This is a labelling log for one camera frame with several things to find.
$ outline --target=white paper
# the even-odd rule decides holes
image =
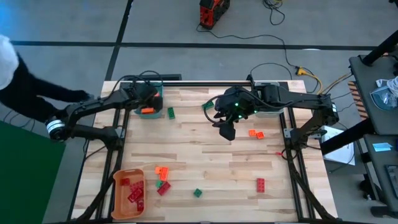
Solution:
[[[328,131],[324,136],[322,136],[322,142],[325,142],[326,140],[332,138],[333,136],[336,136],[343,132],[342,130],[331,128],[328,126],[324,126],[322,127],[322,129]],[[355,153],[354,143],[352,142],[346,146],[343,146],[333,152],[324,155],[323,158],[330,161],[341,162],[344,164],[347,164],[349,162],[348,163],[349,165],[355,166],[355,158],[353,158],[354,153]]]

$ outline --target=green lego brick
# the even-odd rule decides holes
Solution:
[[[175,118],[174,109],[173,108],[167,108],[167,112],[169,114],[169,118],[170,119],[174,119]]]
[[[163,181],[161,181],[161,180],[156,181],[157,188],[160,188],[162,185],[163,185]]]
[[[193,193],[194,194],[194,196],[196,196],[196,197],[200,197],[201,196],[201,190],[199,190],[199,189],[196,189],[195,190],[195,192]]]
[[[211,101],[211,102],[209,102],[208,104],[203,104],[202,106],[201,106],[203,109],[210,109],[210,108],[212,108],[212,107],[214,107],[214,103]]]

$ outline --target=wooden tabletop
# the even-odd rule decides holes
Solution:
[[[284,82],[288,82],[291,91],[305,92],[301,80]],[[107,96],[115,83],[105,82],[102,96]],[[147,186],[145,213],[132,222],[297,221],[287,162],[275,154],[284,148],[279,117],[250,116],[235,125],[236,139],[227,141],[207,121],[201,108],[226,88],[164,87],[165,109],[161,118],[140,119],[131,113],[122,169],[142,169]],[[169,119],[168,107],[174,108],[175,119]],[[309,110],[294,109],[294,113],[298,127],[312,116]],[[215,110],[210,109],[209,114],[215,114]],[[95,126],[111,126],[113,117],[114,110],[98,113]],[[250,138],[249,129],[263,131],[265,138]],[[318,146],[314,140],[308,144]],[[101,146],[100,141],[90,142],[88,153]],[[81,215],[99,192],[105,157],[104,149],[85,162],[73,218]],[[321,152],[306,148],[303,157],[312,192],[336,217]],[[170,169],[171,188],[164,196],[156,192],[155,166]],[[265,193],[256,192],[256,178],[266,180]],[[193,195],[195,189],[203,191],[200,198]],[[306,214],[302,192],[300,197]],[[105,213],[109,198],[106,199]]]

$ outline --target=green mat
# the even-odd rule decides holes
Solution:
[[[1,223],[42,223],[64,150],[0,121]]]

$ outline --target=orange plastic tray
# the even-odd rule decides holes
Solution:
[[[129,185],[121,185],[121,180],[128,178]],[[117,220],[125,220],[130,218],[137,218],[141,216],[146,208],[146,185],[144,172],[140,169],[119,170],[113,175],[115,180],[115,197],[114,197],[114,210],[112,217]],[[130,185],[144,181],[144,209],[137,211],[137,203],[131,203],[127,198],[131,194]]]

